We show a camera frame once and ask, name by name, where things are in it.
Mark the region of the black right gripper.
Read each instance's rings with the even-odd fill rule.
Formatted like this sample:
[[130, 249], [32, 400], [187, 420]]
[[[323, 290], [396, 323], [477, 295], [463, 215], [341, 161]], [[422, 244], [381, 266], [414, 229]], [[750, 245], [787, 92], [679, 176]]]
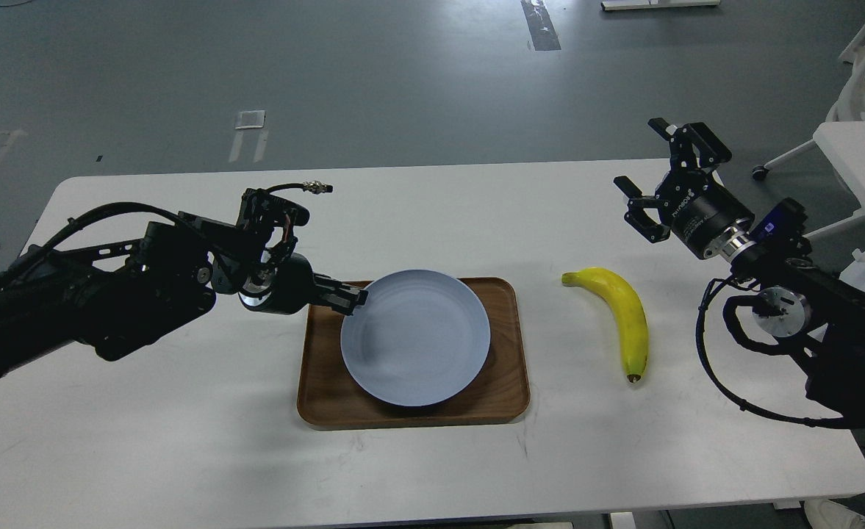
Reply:
[[[613, 183], [627, 198], [624, 221], [650, 243], [670, 238], [670, 232], [700, 260], [717, 253], [714, 241], [731, 226], [747, 231], [755, 214], [710, 174], [731, 161], [733, 154], [705, 123], [670, 124], [650, 118], [648, 127], [670, 144], [670, 172], [654, 195], [642, 191], [627, 176]], [[657, 209], [656, 222], [645, 213]]]

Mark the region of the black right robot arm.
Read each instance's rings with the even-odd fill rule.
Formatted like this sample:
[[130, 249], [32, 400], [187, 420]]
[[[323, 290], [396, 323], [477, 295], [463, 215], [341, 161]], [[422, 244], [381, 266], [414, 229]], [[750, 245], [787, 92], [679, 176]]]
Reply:
[[[614, 184], [627, 198], [625, 221], [650, 243], [677, 237], [700, 260], [721, 257], [731, 271], [708, 284], [695, 323], [695, 346], [708, 378], [742, 411], [809, 428], [865, 428], [865, 292], [809, 259], [805, 209], [791, 198], [757, 220], [715, 177], [731, 151], [704, 123], [648, 126], [670, 144], [670, 170], [652, 195], [626, 176]], [[723, 319], [742, 348], [792, 359], [805, 373], [805, 394], [836, 412], [813, 419], [775, 413], [735, 395], [711, 368], [706, 312], [725, 286]]]

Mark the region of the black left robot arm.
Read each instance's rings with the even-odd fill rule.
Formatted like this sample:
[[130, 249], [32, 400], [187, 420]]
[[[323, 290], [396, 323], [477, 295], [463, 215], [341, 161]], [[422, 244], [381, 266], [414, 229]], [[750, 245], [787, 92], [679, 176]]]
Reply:
[[73, 342], [117, 361], [208, 314], [218, 295], [265, 314], [352, 314], [367, 292], [315, 273], [295, 251], [310, 212], [282, 198], [287, 190], [334, 188], [248, 188], [233, 224], [133, 201], [70, 218], [0, 273], [0, 378]]

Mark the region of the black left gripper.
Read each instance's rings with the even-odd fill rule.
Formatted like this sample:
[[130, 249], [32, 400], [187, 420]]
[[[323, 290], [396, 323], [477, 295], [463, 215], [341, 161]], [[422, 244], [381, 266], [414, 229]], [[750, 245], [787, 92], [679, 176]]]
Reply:
[[241, 304], [250, 311], [265, 314], [297, 314], [312, 303], [349, 316], [355, 308], [365, 305], [369, 295], [361, 287], [314, 274], [309, 260], [300, 253], [282, 262], [261, 286], [247, 286], [246, 290], [262, 295], [251, 297], [241, 292]]

